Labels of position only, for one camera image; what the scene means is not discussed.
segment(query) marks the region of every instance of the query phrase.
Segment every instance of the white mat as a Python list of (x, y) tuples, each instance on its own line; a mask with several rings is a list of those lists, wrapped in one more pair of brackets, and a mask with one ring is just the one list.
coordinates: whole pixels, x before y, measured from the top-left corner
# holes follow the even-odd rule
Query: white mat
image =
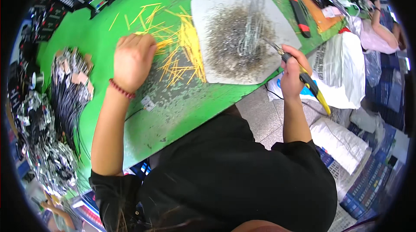
[[(202, 60), (204, 62), (205, 75), (207, 81), (210, 83), (258, 84), (263, 82), (280, 66), (282, 59), (280, 55), (278, 55), (278, 53), (271, 47), (270, 53), (276, 54), (276, 56), (270, 57), (269, 61), (265, 62), (267, 69), (265, 71), (256, 73), (253, 76), (250, 76), (249, 79), (245, 80), (230, 79), (218, 75), (216, 74), (215, 69), (211, 68), (209, 64), (205, 63), (206, 61), (210, 60), (208, 52), (210, 19), (216, 15), (216, 10), (219, 8), (243, 3), (243, 1), (244, 0), (192, 0), (190, 3), (193, 24), (198, 33)], [(288, 44), (297, 49), (301, 47), (299, 39), (294, 33), (294, 30), (272, 0), (265, 0), (264, 15), (270, 22), (272, 22), (274, 32), (276, 33), (276, 36), (272, 39), (272, 41), (278, 45), (283, 43)]]

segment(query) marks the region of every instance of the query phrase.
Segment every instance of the red bead bracelet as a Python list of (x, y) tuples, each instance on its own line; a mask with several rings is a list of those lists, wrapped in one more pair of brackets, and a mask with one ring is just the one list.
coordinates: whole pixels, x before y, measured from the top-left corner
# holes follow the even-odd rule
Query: red bead bracelet
[(134, 94), (134, 93), (128, 93), (127, 91), (125, 91), (124, 89), (122, 89), (119, 85), (117, 85), (114, 82), (114, 79), (113, 78), (109, 79), (108, 82), (110, 83), (111, 87), (113, 87), (114, 89), (116, 89), (119, 92), (121, 92), (126, 98), (128, 98), (128, 99), (134, 99), (136, 97), (136, 94)]

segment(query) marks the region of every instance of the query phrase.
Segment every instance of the woman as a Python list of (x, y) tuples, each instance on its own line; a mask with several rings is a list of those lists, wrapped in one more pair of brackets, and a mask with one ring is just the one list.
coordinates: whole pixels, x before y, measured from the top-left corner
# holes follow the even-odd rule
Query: woman
[(361, 40), (361, 46), (364, 52), (378, 51), (381, 53), (391, 54), (400, 50), (399, 40), (401, 37), (400, 26), (395, 23), (393, 25), (393, 32), (380, 24), (381, 5), (380, 1), (374, 1), (375, 9), (371, 20), (361, 19), (358, 17), (351, 17), (352, 26), (351, 32), (358, 35)]
[(268, 151), (246, 120), (223, 113), (173, 142), (143, 184), (123, 176), (124, 118), (145, 81), (156, 50), (153, 37), (121, 37), (114, 78), (101, 108), (91, 149), (90, 185), (107, 231), (319, 231), (336, 211), (334, 178), (312, 142), (299, 93), (301, 52), (291, 53), (282, 78), (284, 143)]
[(70, 204), (66, 201), (62, 201), (62, 206), (55, 205), (51, 196), (43, 191), (46, 197), (46, 201), (40, 203), (44, 209), (48, 209), (52, 212), (55, 220), (56, 227), (61, 232), (76, 232), (83, 231), (82, 220), (72, 210)]

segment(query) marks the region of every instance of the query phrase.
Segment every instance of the tiled floor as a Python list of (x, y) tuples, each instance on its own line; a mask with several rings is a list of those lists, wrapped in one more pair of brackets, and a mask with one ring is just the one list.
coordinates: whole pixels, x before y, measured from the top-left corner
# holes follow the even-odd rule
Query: tiled floor
[[(325, 114), (322, 106), (312, 100), (304, 100), (314, 109)], [(261, 86), (236, 104), (241, 116), (247, 120), (256, 142), (270, 150), (276, 142), (283, 142), (283, 100), (269, 101), (267, 91)], [(309, 125), (321, 115), (308, 105), (303, 105), (306, 121)]]

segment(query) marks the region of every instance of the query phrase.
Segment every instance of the red utility knife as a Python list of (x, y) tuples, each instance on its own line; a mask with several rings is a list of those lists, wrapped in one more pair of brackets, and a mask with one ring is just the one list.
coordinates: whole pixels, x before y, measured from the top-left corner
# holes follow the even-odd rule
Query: red utility knife
[(298, 0), (289, 0), (290, 5), (292, 5), (294, 11), (294, 17), (296, 18), (297, 25), (299, 26), (300, 32), (306, 38), (311, 37), (311, 32), (306, 21), (305, 15), (302, 12), (302, 9), (299, 5)]

